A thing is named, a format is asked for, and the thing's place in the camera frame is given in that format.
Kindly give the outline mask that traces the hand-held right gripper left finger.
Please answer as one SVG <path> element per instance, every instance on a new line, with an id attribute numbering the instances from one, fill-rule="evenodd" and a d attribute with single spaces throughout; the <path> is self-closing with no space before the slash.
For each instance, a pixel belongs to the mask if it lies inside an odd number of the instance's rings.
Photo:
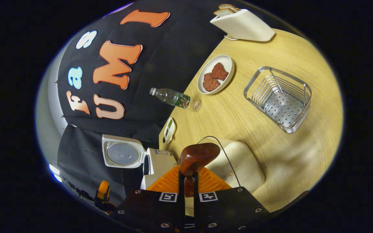
<path id="1" fill-rule="evenodd" d="M 136 189 L 113 212 L 113 220 L 141 233 L 185 231 L 185 176 L 178 172 L 178 192 Z"/>

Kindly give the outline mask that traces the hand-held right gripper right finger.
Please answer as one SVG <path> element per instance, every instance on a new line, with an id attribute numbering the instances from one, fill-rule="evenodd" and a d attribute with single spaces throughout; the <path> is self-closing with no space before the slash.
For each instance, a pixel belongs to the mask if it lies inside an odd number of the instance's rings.
<path id="1" fill-rule="evenodd" d="M 199 192 L 194 174 L 194 220 L 197 233 L 246 233 L 271 217 L 244 187 Z"/>

